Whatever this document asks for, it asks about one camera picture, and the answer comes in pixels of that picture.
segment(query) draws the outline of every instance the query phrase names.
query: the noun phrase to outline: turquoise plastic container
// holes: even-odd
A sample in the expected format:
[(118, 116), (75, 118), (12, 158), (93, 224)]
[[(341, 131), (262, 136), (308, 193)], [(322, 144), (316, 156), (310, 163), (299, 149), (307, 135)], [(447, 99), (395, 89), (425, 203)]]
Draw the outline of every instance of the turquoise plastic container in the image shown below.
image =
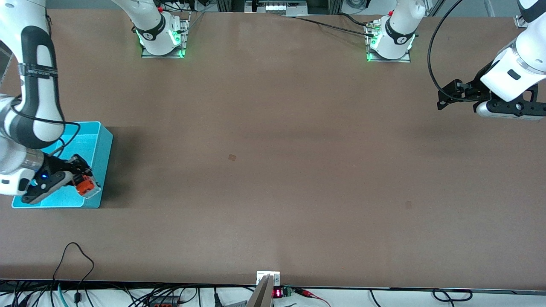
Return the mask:
[[(108, 167), (108, 159), (110, 158), (110, 149), (112, 148), (112, 140), (114, 136), (98, 121), (78, 122), (81, 125), (81, 130), (74, 138), (72, 143), (64, 148), (61, 154), (61, 159), (69, 159), (73, 154), (79, 154), (87, 161), (93, 171), (95, 180), (100, 184), (101, 189), (104, 188), (104, 179), (106, 177), (106, 169)], [(66, 125), (62, 139), (68, 141), (76, 132), (74, 125)], [(53, 144), (43, 151), (49, 153), (55, 148), (61, 146), (61, 142)], [(80, 196), (73, 186), (64, 186), (53, 194), (44, 198), (38, 204), (25, 204), (21, 201), (21, 197), (13, 198), (11, 207), (15, 209), (27, 208), (83, 208), (95, 209), (100, 206), (100, 199), (103, 191), (90, 199), (85, 199)]]

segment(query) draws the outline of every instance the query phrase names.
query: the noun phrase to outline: black strap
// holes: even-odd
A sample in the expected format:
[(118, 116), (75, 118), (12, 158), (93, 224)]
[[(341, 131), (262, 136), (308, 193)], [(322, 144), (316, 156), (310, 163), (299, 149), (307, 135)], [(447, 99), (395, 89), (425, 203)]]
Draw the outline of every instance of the black strap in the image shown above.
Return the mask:
[(533, 22), (546, 12), (546, 0), (538, 0), (528, 9), (524, 9), (521, 6), (521, 1), (518, 1), (518, 8), (525, 22)]
[(20, 63), (19, 74), (22, 76), (29, 76), (35, 78), (49, 79), (49, 77), (57, 78), (57, 68), (33, 64), (33, 63)]
[(413, 34), (415, 33), (415, 31), (411, 32), (410, 34), (398, 33), (390, 26), (390, 18), (387, 19), (387, 22), (385, 23), (385, 28), (387, 29), (387, 34), (393, 38), (396, 45), (404, 45), (410, 38), (412, 38)]
[(165, 16), (163, 16), (163, 14), (160, 14), (160, 16), (161, 16), (161, 20), (159, 21), (157, 26), (155, 26), (154, 28), (151, 28), (149, 30), (143, 30), (143, 29), (139, 29), (135, 27), (135, 29), (138, 31), (140, 36), (142, 36), (145, 40), (156, 40), (156, 36), (160, 34), (163, 31), (163, 29), (165, 29), (165, 24), (166, 24)]

